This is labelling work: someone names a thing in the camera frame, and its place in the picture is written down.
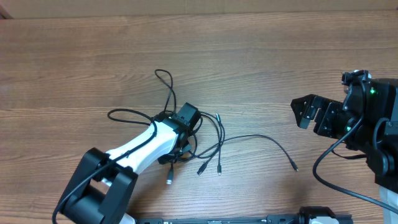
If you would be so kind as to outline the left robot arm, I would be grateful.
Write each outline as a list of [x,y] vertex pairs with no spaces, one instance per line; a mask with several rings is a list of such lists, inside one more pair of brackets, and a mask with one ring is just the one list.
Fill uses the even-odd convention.
[[97,148],[81,158],[52,215],[75,223],[134,223],[126,214],[140,173],[154,161],[173,161],[189,150],[188,137],[201,119],[198,108],[185,103],[178,113],[150,118],[148,128],[116,149]]

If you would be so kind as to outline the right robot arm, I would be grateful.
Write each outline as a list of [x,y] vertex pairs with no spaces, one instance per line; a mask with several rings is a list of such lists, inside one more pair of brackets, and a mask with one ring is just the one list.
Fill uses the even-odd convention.
[[[383,209],[384,223],[397,223],[397,79],[373,79],[367,70],[343,72],[344,101],[310,94],[291,101],[297,126],[315,122],[314,133],[336,139],[314,163],[314,177],[323,185]],[[380,200],[344,189],[321,178],[321,161],[341,143],[352,151],[352,160],[366,160],[379,186]]]

